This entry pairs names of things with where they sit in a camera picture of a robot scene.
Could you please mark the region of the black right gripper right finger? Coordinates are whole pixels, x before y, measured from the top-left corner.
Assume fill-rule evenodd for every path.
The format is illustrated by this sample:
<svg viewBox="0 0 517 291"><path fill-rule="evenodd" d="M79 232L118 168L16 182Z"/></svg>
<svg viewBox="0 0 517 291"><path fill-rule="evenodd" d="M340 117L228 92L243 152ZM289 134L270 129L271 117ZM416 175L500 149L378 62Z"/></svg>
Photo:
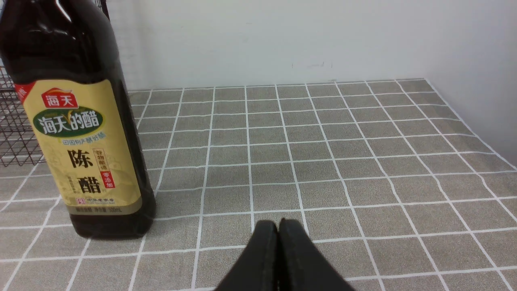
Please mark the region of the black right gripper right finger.
<svg viewBox="0 0 517 291"><path fill-rule="evenodd" d="M279 224L278 284L280 291L353 291L312 243L295 219Z"/></svg>

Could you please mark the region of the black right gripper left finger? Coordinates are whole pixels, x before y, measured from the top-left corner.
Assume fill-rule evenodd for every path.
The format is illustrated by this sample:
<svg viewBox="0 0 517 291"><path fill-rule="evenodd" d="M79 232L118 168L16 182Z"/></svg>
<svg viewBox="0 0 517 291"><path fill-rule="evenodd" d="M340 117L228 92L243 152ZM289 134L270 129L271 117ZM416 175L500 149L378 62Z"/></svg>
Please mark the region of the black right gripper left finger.
<svg viewBox="0 0 517 291"><path fill-rule="evenodd" d="M277 238L273 221L258 221L247 246L215 290L276 291Z"/></svg>

